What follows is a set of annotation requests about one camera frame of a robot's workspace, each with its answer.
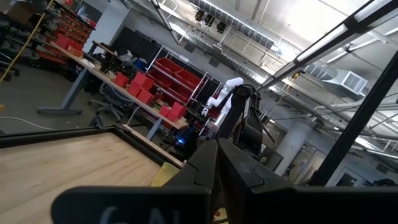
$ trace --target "white pillar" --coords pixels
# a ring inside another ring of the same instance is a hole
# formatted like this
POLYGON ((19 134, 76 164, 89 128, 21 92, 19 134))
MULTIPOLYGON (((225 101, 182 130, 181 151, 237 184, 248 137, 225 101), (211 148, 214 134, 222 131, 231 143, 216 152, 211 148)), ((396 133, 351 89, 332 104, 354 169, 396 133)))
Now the white pillar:
POLYGON ((303 146, 308 135, 312 132, 314 125, 309 121, 298 121, 287 131, 286 136, 276 149, 276 152, 283 157, 283 160, 275 170, 276 174, 283 175, 303 146))
MULTIPOLYGON (((101 18, 99 19, 95 30, 91 33, 90 38, 87 40, 84 51, 88 52, 93 45, 93 40, 105 44, 110 44, 114 36, 124 26, 124 20, 129 14, 129 9, 121 1, 111 1, 104 10, 101 18)), ((103 50, 98 48, 94 53, 102 53, 103 50)))

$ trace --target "black chair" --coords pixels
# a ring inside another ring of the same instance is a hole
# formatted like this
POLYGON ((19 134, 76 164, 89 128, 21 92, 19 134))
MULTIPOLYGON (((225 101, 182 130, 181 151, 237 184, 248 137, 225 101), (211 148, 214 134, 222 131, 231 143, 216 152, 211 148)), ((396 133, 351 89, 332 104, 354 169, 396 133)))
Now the black chair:
POLYGON ((88 104, 92 105, 94 103, 101 106, 97 112, 111 112, 118 122, 120 122, 124 116, 124 112, 122 112, 121 109, 124 109, 123 111, 127 111, 132 107, 133 102, 109 85, 104 85, 100 92, 105 96, 106 101, 91 100, 88 104))

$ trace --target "workbench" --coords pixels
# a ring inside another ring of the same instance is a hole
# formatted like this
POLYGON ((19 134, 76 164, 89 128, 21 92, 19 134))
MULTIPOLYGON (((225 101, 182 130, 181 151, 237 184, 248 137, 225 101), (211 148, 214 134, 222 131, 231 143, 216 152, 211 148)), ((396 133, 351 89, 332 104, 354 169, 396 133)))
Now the workbench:
POLYGON ((55 47, 56 49, 58 49, 59 51, 61 51, 62 53, 64 53, 68 57, 70 57, 71 59, 73 59, 75 62, 79 63, 81 66, 84 67, 84 69, 80 72, 79 76, 73 83, 72 87, 69 89, 69 92, 67 93, 66 97, 63 99, 60 107, 57 107, 57 108, 40 107, 37 109, 38 113, 63 114, 63 115, 81 114, 82 110, 71 109, 71 105, 73 104, 73 101, 75 100, 75 98, 77 97, 77 95, 79 94, 81 89, 83 88, 83 85, 85 84, 88 76, 90 74, 92 74, 92 75, 96 76, 97 78, 99 78, 100 80, 102 80, 104 83, 111 86, 114 90, 120 92, 122 95, 124 95, 126 98, 130 99, 132 102, 139 105, 142 109, 146 110, 147 112, 149 112, 150 114, 152 114, 153 116, 158 118, 158 120, 155 122, 153 127, 150 129, 150 131, 147 135, 147 139, 151 140, 154 137, 156 131, 159 129, 160 125, 162 124, 162 121, 169 123, 171 126, 173 126, 176 129, 182 129, 182 128, 188 126, 188 123, 185 120, 185 118, 181 118, 177 122, 172 122, 165 116, 162 116, 158 110, 151 108, 147 104, 138 100, 135 96, 132 96, 130 93, 128 93, 125 88, 122 88, 122 87, 118 86, 117 84, 115 84, 110 79, 110 77, 108 77, 108 75, 105 75, 103 72, 99 71, 97 69, 98 67, 96 67, 96 66, 93 67, 92 65, 87 63, 82 58, 78 58, 78 57, 72 55, 67 50, 59 47, 57 44, 55 44, 53 42, 50 45, 52 47, 55 47))
POLYGON ((52 223, 54 199, 82 185, 150 186, 183 164, 122 125, 0 136, 1 223, 52 223))

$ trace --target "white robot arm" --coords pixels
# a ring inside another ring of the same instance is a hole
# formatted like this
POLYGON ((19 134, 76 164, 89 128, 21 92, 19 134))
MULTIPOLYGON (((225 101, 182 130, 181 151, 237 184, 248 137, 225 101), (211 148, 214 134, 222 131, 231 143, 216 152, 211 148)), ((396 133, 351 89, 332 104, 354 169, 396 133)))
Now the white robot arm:
MULTIPOLYGON (((224 88, 220 91, 217 99, 215 99, 213 97, 209 98, 209 100, 206 103, 205 108, 201 112, 202 116, 207 116, 209 110, 212 107, 220 105, 220 103, 233 90, 233 88, 235 88, 238 85, 242 85, 242 84, 243 84, 243 79, 240 78, 240 77, 228 80, 225 83, 224 88)), ((229 112, 229 109, 231 109, 231 97, 232 97, 232 95, 230 96, 230 98, 228 99, 228 101, 224 105, 223 109, 221 110, 220 114, 223 114, 223 116, 226 116, 228 114, 228 112, 229 112)))

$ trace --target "concrete floor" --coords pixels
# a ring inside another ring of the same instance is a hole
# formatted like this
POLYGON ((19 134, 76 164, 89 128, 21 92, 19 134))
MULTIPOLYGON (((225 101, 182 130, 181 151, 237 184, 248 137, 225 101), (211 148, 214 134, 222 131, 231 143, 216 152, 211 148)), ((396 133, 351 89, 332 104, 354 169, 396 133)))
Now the concrete floor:
MULTIPOLYGON (((21 70, 19 77, 12 77, 10 82, 0 83, 0 105, 4 105, 4 109, 0 111, 0 118, 11 116, 56 130, 88 126, 98 109, 97 106, 87 105, 87 102, 93 98, 89 93, 81 91, 73 103, 72 108, 83 110, 81 115, 38 114, 36 109, 39 106, 59 106, 72 83, 56 73, 25 66, 18 66, 18 68, 21 70)), ((102 96, 98 93, 95 98, 102 99, 102 96)), ((102 113, 101 115, 105 125, 112 125, 116 122, 116 118, 111 113, 102 113)), ((149 132, 146 127, 134 129, 144 136, 149 132)), ((0 119, 0 130, 5 133, 42 131, 42 129, 12 119, 0 119)), ((153 141, 159 144, 161 137, 162 135, 159 133, 153 141)))

